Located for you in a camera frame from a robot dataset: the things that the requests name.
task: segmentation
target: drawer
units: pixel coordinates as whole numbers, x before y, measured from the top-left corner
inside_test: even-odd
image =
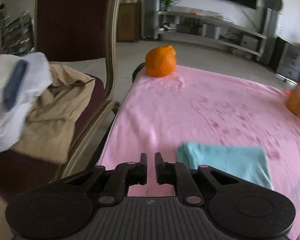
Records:
[[[286,65],[281,65],[279,71],[278,71],[278,74],[288,78],[288,79],[291,79],[293,81],[298,81],[299,77],[300,77],[300,72],[292,69],[292,68],[289,68],[288,66]]]
[[[293,59],[300,61],[300,49],[295,46],[289,45],[287,55],[292,57]]]
[[[293,59],[292,57],[286,56],[283,60],[283,64],[300,72],[300,61],[297,61],[296,59]]]

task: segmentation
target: dark red chair seat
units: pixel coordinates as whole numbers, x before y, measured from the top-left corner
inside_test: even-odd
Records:
[[[90,102],[75,123],[73,142],[106,100],[103,82],[97,77],[94,78],[95,86]],[[12,150],[2,152],[0,153],[0,196],[9,202],[19,193],[47,184],[55,178],[59,168],[60,165],[33,159]]]

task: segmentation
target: light blue cloth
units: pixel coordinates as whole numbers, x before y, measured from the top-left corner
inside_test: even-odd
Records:
[[[188,169],[205,164],[260,186],[273,189],[263,148],[227,147],[184,143],[177,150],[178,162]]]

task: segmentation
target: shelf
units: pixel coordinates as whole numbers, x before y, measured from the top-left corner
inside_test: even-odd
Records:
[[[226,22],[226,21],[223,21],[223,20],[218,20],[218,19],[215,19],[215,18],[211,18],[211,17],[208,17],[208,16],[201,16],[201,15],[190,14],[190,13],[182,13],[182,12],[165,12],[165,11],[159,11],[158,15],[173,15],[173,16],[201,19],[201,20],[204,20],[206,23],[210,23],[210,24],[213,24],[213,25],[218,26],[218,27],[222,27],[222,26],[230,27],[230,28],[240,30],[241,32],[243,32],[245,34],[253,35],[253,36],[261,38],[261,39],[266,39],[267,38],[266,36],[264,36],[260,33],[249,30],[249,29],[244,28],[242,26],[239,26],[239,25],[236,25],[236,24],[233,24],[233,23],[230,23],[230,22]]]
[[[193,34],[187,34],[187,33],[178,33],[176,31],[167,31],[162,33],[163,35],[163,39],[165,40],[171,40],[171,41],[184,41],[184,42],[189,42],[189,43],[194,43],[194,44],[202,44],[203,42],[215,42],[221,45],[225,45],[228,47],[232,47],[235,49],[240,49],[243,50],[245,52],[251,53],[253,55],[259,56],[261,57],[262,54],[259,52],[256,52],[254,50],[251,49],[247,49],[244,47],[241,47],[237,44],[233,44],[231,42],[228,41],[223,41],[223,40],[216,40],[216,39],[212,39],[212,38],[208,38],[208,37],[203,37],[203,36],[199,36],[199,35],[193,35]]]
[[[25,42],[23,42],[23,43],[18,43],[18,44],[16,44],[16,45],[13,45],[13,46],[11,46],[11,47],[8,47],[8,49],[12,49],[12,48],[15,48],[15,47],[17,47],[17,46],[24,45],[24,44],[26,44],[26,43],[29,42],[29,41],[31,41],[30,38],[29,38],[29,40],[27,40],[27,41],[25,41]]]
[[[20,19],[21,19],[22,17],[28,17],[28,18],[30,19],[30,21],[31,21],[30,15],[28,15],[28,16],[21,16],[21,17],[15,19],[15,20],[13,20],[12,22],[6,24],[6,25],[4,26],[4,28],[8,27],[9,25],[11,25],[11,24],[13,24],[13,23],[15,23],[15,22],[17,22],[17,21],[20,21]]]
[[[14,36],[13,38],[10,38],[10,39],[6,40],[5,43],[8,43],[9,41],[14,40],[17,37],[23,36],[24,34],[23,33],[19,33],[17,36]]]
[[[21,26],[18,26],[18,27],[15,27],[13,30],[11,30],[11,31],[9,31],[9,32],[7,32],[7,33],[5,33],[4,35],[8,35],[9,33],[12,33],[12,32],[14,32],[15,30],[17,30],[17,29],[20,29],[20,28],[22,28],[22,27],[25,27],[27,24],[29,24],[29,23],[31,23],[31,22],[26,22],[25,24],[23,24],[23,25],[21,25]]]
[[[15,56],[20,56],[20,55],[24,55],[25,52],[26,52],[27,49],[23,49],[21,52],[18,52],[18,53],[12,53],[12,55],[15,55]]]

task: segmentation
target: orange object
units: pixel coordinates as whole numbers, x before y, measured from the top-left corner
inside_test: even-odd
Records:
[[[146,70],[154,77],[170,75],[176,64],[176,51],[171,45],[154,48],[146,56]]]
[[[296,116],[300,116],[300,84],[296,86],[287,100],[287,108]]]

